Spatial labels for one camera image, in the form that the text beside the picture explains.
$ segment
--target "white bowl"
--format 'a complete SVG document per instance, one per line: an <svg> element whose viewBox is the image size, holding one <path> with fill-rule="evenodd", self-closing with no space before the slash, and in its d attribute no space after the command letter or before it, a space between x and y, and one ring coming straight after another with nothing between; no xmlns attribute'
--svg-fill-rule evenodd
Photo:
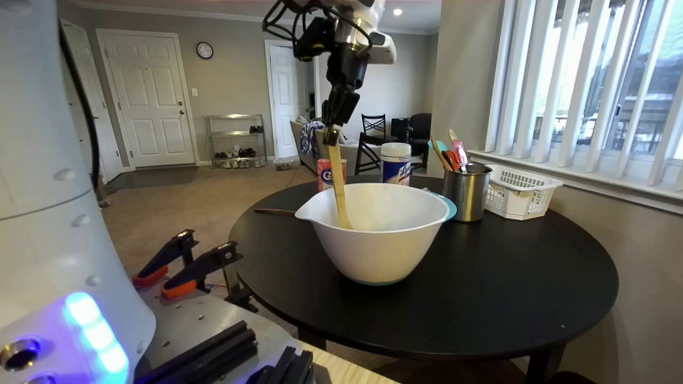
<svg viewBox="0 0 683 384"><path fill-rule="evenodd" d="M352 227L338 223L333 190L317 192L294 214L314 222L330 262L360 284L392 284L411 273L455 205L433 192L392 184L348 184Z"/></svg>

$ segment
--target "wall clock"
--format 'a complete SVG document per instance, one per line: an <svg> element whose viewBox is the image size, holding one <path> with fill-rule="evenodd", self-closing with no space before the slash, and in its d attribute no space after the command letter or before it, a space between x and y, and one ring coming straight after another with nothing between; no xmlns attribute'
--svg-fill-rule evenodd
<svg viewBox="0 0 683 384"><path fill-rule="evenodd" d="M214 44L210 44L206 40L197 43L197 55L203 60L214 58Z"/></svg>

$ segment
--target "white door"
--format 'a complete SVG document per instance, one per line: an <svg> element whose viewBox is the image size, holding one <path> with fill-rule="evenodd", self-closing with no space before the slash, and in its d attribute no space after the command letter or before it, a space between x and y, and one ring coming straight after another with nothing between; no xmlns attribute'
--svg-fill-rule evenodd
<svg viewBox="0 0 683 384"><path fill-rule="evenodd" d="M177 36L98 30L133 166L191 164Z"/></svg>
<svg viewBox="0 0 683 384"><path fill-rule="evenodd" d="M272 91L275 162L289 162L296 160L296 142L291 129L291 119L296 119L300 111L296 58L292 55L291 44L269 40L264 48Z"/></svg>
<svg viewBox="0 0 683 384"><path fill-rule="evenodd" d="M103 171L103 180L106 184L123 171L123 164L122 164L119 144L116 142L116 134L111 128L103 82L93 65L89 38L80 26L75 26L70 20L61 20L61 28L63 28L73 60L76 63L80 82L85 88L87 105L93 115L93 126L95 126L98 144L101 144L101 171Z"/></svg>

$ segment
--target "white cylinder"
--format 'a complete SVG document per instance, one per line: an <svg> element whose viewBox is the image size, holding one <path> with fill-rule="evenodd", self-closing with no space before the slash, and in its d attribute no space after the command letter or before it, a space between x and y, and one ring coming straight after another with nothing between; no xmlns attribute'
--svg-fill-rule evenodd
<svg viewBox="0 0 683 384"><path fill-rule="evenodd" d="M409 185L409 144L407 142L384 142L381 153L381 180Z"/></svg>

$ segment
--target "round black table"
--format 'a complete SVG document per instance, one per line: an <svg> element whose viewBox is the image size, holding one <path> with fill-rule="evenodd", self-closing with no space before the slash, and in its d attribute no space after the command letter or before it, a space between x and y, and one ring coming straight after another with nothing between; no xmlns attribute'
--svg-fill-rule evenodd
<svg viewBox="0 0 683 384"><path fill-rule="evenodd" d="M411 176L439 190L442 178ZM292 217L314 184L275 192L235 223L238 280L305 340L415 358L531 355L527 381L547 381L564 346L616 298L606 250L568 217L447 222L411 274L391 285L345 280L314 226Z"/></svg>

